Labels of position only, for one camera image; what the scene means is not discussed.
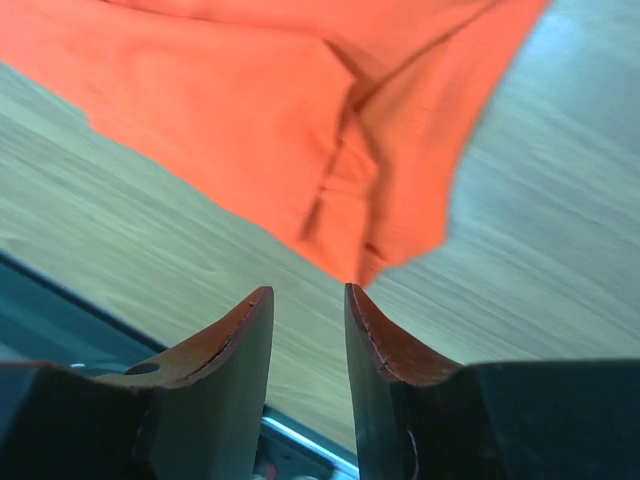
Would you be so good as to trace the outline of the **orange t shirt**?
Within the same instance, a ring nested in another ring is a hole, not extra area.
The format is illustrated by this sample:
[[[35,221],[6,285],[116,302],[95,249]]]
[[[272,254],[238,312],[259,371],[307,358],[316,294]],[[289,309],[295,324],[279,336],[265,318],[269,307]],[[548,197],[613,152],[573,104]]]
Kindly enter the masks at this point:
[[[336,279],[439,247],[543,1],[5,1],[1,59]]]

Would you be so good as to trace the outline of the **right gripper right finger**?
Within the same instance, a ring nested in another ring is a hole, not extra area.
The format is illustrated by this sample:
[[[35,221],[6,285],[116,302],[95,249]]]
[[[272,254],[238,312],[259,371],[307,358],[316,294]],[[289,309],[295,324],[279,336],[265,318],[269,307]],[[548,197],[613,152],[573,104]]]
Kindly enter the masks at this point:
[[[417,479],[422,428],[414,400],[461,365],[391,321],[357,284],[345,286],[344,322],[359,475]]]

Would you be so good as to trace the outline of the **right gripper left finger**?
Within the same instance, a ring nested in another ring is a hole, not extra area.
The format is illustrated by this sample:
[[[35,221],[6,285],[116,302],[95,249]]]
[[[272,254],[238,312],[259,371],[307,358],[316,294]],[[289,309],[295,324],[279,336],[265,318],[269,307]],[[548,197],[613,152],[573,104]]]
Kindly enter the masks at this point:
[[[274,292],[259,287],[218,321],[101,381],[148,391],[135,457],[158,479],[253,475],[272,349]]]

